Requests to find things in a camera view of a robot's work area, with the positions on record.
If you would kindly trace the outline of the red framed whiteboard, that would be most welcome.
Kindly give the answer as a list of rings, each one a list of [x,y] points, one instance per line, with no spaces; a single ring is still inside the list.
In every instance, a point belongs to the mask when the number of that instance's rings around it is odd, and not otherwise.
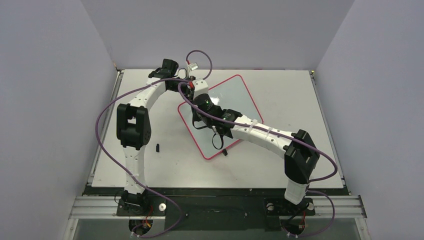
[[[208,94],[211,101],[222,109],[232,109],[246,115],[252,120],[258,120],[261,124],[264,122],[241,75],[236,74],[210,87]],[[222,153],[221,149],[215,148],[221,145],[221,139],[218,136],[213,136],[213,130],[209,128],[200,129],[200,127],[204,126],[203,122],[192,122],[193,114],[190,105],[182,102],[178,105],[177,111],[205,160],[211,160]]]

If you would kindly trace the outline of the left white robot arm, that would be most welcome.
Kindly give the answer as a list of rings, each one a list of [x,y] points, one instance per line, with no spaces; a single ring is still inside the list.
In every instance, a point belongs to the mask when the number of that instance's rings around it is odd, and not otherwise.
[[[148,75],[145,88],[128,103],[116,108],[116,137],[125,156],[126,182],[120,203],[125,210],[144,215],[151,210],[146,190],[145,149],[152,136],[149,110],[166,91],[177,91],[179,64],[164,59],[162,66]]]

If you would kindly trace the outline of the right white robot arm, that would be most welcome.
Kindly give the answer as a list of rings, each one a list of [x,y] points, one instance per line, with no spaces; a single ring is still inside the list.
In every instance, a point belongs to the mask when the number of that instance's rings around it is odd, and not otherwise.
[[[268,127],[238,111],[222,109],[212,102],[207,93],[197,96],[192,104],[195,121],[202,121],[221,139],[228,137],[248,141],[281,157],[288,178],[282,207],[289,214],[302,207],[312,171],[320,158],[307,131],[285,132]]]

